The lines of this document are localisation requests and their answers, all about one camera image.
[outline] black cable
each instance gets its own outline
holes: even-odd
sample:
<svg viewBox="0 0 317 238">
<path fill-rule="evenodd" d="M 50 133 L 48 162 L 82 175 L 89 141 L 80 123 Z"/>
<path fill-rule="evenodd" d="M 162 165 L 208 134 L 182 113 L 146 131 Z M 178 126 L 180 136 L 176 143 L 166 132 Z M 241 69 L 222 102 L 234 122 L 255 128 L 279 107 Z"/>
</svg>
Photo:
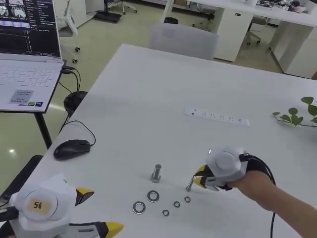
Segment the black cable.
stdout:
<svg viewBox="0 0 317 238">
<path fill-rule="evenodd" d="M 67 122 L 67 120 L 68 120 L 68 115 L 67 115 L 65 121 L 63 122 L 63 125 L 61 125 L 61 128 L 60 128 L 60 130 L 58 132 L 59 134 L 60 134 L 61 130 L 63 129 L 63 127 L 65 126 L 65 123 Z"/>
<path fill-rule="evenodd" d="M 70 69 L 65 69 L 65 68 L 66 68 L 66 67 L 64 66 L 60 72 L 63 73 L 63 74 L 74 74 L 74 75 L 75 75 L 75 77 L 76 77 L 76 82 L 77 82 L 76 91 L 78 92 L 78 91 L 79 91 L 79 80 L 78 80 L 77 74 L 74 73 L 73 71 L 71 71 Z"/>
<path fill-rule="evenodd" d="M 79 75 L 79 90 L 80 90 L 80 84 L 81 84 L 81 75 L 80 75 L 80 72 L 76 69 L 76 68 L 74 68 L 74 70 L 78 73 L 78 75 Z"/>
<path fill-rule="evenodd" d="M 0 208 L 1 208 L 1 207 L 4 207 L 4 206 L 7 205 L 8 203 L 9 203 L 9 201 L 7 201 L 5 204 L 1 205 Z"/>
<path fill-rule="evenodd" d="M 95 143 L 96 143 L 96 137 L 95 137 L 95 134 L 93 134 L 93 132 L 91 131 L 91 130 L 89 130 L 88 129 L 88 127 L 86 127 L 85 126 L 85 124 L 83 124 L 81 121 L 78 121 L 78 120 L 71 120 L 71 121 L 69 121 L 69 122 L 66 122 L 65 124 L 64 124 L 64 126 L 65 125 L 67 125 L 67 124 L 70 124 L 70 123 L 72 123 L 72 122 L 79 122 L 80 124 L 82 124 L 90 133 L 91 133 L 91 135 L 93 135 L 93 137 L 94 137 L 94 142 L 90 145 L 90 146 L 93 146 Z"/>
<path fill-rule="evenodd" d="M 79 92 L 79 80 L 78 80 L 77 74 L 72 72 L 72 71 L 71 71 L 71 74 L 74 74 L 76 77 L 76 82 L 77 82 L 77 90 L 76 91 Z"/>
<path fill-rule="evenodd" d="M 274 178 L 273 173 L 272 173 L 271 169 L 269 168 L 269 166 L 263 160 L 261 160 L 260 158 L 254 156 L 254 155 L 251 155 L 250 157 L 251 157 L 251 159 L 255 159 L 255 160 L 259 161 L 265 167 L 265 169 L 267 170 L 267 173 L 269 174 L 270 180 L 276 186 L 275 178 Z M 273 238 L 273 226 L 274 226 L 275 215 L 276 215 L 275 212 L 273 212 L 272 221 L 271 221 L 271 229 L 270 229 L 270 238 Z"/>
<path fill-rule="evenodd" d="M 68 92 L 72 93 L 68 88 L 66 88 L 64 85 L 62 85 L 61 82 L 58 82 L 64 89 L 66 89 Z"/>
</svg>

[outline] black computer mouse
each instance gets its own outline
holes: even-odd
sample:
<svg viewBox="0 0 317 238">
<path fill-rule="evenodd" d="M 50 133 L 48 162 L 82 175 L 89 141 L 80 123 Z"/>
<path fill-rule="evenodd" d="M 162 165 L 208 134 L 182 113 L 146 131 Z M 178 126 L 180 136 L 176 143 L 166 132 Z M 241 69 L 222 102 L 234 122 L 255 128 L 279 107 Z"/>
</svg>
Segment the black computer mouse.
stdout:
<svg viewBox="0 0 317 238">
<path fill-rule="evenodd" d="M 68 160 L 86 154 L 90 151 L 90 143 L 87 140 L 68 140 L 57 146 L 54 157 L 57 160 Z"/>
</svg>

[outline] wrist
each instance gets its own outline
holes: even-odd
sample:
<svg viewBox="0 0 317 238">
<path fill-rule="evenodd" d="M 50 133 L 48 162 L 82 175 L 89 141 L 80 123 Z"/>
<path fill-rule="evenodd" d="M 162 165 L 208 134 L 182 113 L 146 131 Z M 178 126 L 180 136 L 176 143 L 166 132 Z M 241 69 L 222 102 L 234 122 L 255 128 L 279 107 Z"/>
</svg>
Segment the wrist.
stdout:
<svg viewBox="0 0 317 238">
<path fill-rule="evenodd" d="M 255 201 L 266 210 L 273 211 L 277 193 L 278 188 L 273 183 L 266 184 L 261 188 L 261 193 L 257 195 Z"/>
</svg>

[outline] laptop keyboard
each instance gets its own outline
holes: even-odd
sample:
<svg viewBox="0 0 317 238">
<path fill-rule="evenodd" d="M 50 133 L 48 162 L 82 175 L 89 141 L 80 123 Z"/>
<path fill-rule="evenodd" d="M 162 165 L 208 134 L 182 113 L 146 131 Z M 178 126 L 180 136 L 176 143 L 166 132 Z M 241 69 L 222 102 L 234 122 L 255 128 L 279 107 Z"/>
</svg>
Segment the laptop keyboard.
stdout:
<svg viewBox="0 0 317 238">
<path fill-rule="evenodd" d="M 0 66 L 0 86 L 49 87 L 56 73 L 55 67 L 7 67 Z"/>
</svg>

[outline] bolt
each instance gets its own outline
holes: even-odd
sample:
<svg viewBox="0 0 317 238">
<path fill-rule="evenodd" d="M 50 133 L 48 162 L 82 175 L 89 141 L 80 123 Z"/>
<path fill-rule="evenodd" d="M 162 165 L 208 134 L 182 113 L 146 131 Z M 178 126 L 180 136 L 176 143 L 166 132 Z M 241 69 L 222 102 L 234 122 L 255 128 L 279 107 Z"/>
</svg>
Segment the bolt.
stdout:
<svg viewBox="0 0 317 238">
<path fill-rule="evenodd" d="M 190 192 L 190 190 L 192 190 L 193 183 L 194 183 L 194 177 L 192 177 L 189 184 L 187 185 L 186 191 Z"/>
<path fill-rule="evenodd" d="M 158 183 L 159 182 L 161 169 L 162 169 L 161 165 L 155 165 L 154 172 L 153 172 L 153 174 L 151 176 L 151 181 L 153 183 Z"/>
</svg>

